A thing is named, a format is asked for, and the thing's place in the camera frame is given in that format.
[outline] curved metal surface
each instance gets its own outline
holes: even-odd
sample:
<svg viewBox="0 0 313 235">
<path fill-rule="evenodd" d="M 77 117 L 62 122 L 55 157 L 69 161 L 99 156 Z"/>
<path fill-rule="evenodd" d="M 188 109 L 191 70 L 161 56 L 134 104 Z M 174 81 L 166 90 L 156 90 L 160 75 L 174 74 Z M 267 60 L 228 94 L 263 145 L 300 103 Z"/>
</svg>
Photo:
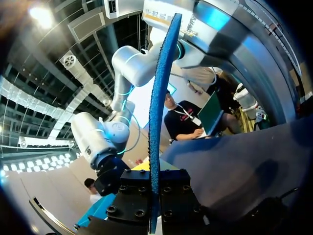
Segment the curved metal surface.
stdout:
<svg viewBox="0 0 313 235">
<path fill-rule="evenodd" d="M 209 55 L 201 65 L 236 74 L 276 124 L 296 119 L 295 84 L 263 25 L 236 3 L 211 2 L 218 8 L 204 1 L 196 5 L 191 30 L 197 35 L 184 36 Z"/>
<path fill-rule="evenodd" d="M 38 201 L 36 197 L 29 200 L 31 207 L 39 215 L 39 217 L 52 229 L 55 233 L 60 235 L 74 235 L 75 233 L 67 228 L 61 221 L 59 221 L 53 214 L 47 211 Z"/>
</svg>

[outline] person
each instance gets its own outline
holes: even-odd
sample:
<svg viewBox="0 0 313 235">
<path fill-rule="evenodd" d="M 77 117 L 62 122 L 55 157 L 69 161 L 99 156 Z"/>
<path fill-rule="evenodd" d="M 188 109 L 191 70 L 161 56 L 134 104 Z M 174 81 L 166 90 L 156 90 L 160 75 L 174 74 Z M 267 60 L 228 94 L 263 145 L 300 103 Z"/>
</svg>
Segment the person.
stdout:
<svg viewBox="0 0 313 235">
<path fill-rule="evenodd" d="M 98 193 L 96 188 L 94 187 L 94 179 L 87 178 L 84 182 L 85 186 L 89 189 L 91 195 L 90 195 L 90 201 L 92 204 L 95 204 L 98 200 L 101 199 L 101 195 Z"/>
<path fill-rule="evenodd" d="M 233 82 L 233 79 L 230 78 L 228 73 L 219 68 L 213 68 L 212 70 L 209 67 L 202 66 L 181 70 L 188 87 L 199 95 L 201 95 L 203 91 L 196 89 L 193 83 L 200 87 L 207 87 L 214 82 L 216 75 L 216 82 L 206 89 L 206 93 L 212 95 L 213 92 L 216 91 L 221 108 L 225 113 L 231 114 L 230 109 L 236 110 L 239 108 L 239 103 L 233 99 L 237 84 Z"/>
<path fill-rule="evenodd" d="M 204 130 L 198 117 L 201 108 L 197 105 L 187 100 L 177 104 L 169 91 L 166 93 L 164 105 L 169 109 L 164 117 L 164 123 L 172 139 L 193 140 L 203 134 Z M 219 126 L 221 126 L 221 130 L 228 127 L 233 134 L 241 132 L 238 121 L 231 114 L 224 113 Z"/>
</svg>

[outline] blue surface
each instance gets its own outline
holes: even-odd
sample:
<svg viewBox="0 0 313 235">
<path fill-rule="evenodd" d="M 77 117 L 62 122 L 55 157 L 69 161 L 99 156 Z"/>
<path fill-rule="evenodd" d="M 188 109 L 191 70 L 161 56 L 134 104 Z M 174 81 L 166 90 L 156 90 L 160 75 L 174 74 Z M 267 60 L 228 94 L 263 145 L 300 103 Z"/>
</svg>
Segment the blue surface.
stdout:
<svg viewBox="0 0 313 235">
<path fill-rule="evenodd" d="M 266 197 L 302 185 L 313 160 L 312 133 L 313 116 L 246 134 L 175 141 L 161 158 L 187 170 L 202 205 L 234 221 Z"/>
<path fill-rule="evenodd" d="M 159 60 L 156 66 L 155 82 L 152 89 L 151 105 L 149 111 L 149 157 L 150 174 L 152 184 L 152 208 L 150 219 L 150 233 L 155 233 L 157 227 L 158 204 L 159 204 L 159 146 L 162 125 L 162 116 L 166 89 L 169 82 L 172 63 L 176 50 L 181 14 L 175 14 L 167 35 L 165 37 Z"/>
<path fill-rule="evenodd" d="M 99 201 L 93 204 L 90 209 L 84 214 L 84 216 L 78 221 L 77 225 L 81 227 L 87 227 L 89 224 L 88 216 L 94 216 L 99 219 L 105 219 L 107 217 L 107 208 L 112 204 L 116 195 L 109 194 L 105 197 L 102 197 Z"/>
</svg>

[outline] blue abrasive pad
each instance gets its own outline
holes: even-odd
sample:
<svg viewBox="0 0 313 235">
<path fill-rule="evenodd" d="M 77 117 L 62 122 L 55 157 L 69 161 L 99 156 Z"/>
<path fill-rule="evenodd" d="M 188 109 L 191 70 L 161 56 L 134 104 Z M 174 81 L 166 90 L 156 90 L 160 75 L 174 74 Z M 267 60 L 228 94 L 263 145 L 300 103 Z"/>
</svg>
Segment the blue abrasive pad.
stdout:
<svg viewBox="0 0 313 235">
<path fill-rule="evenodd" d="M 152 186 L 152 208 L 149 232 L 151 234 L 154 234 L 156 231 L 158 216 L 160 171 L 159 146 L 163 108 L 179 35 L 181 17 L 181 14 L 175 14 L 163 42 L 156 66 L 156 76 L 151 96 L 151 105 L 149 111 L 149 157 L 150 179 Z"/>
</svg>

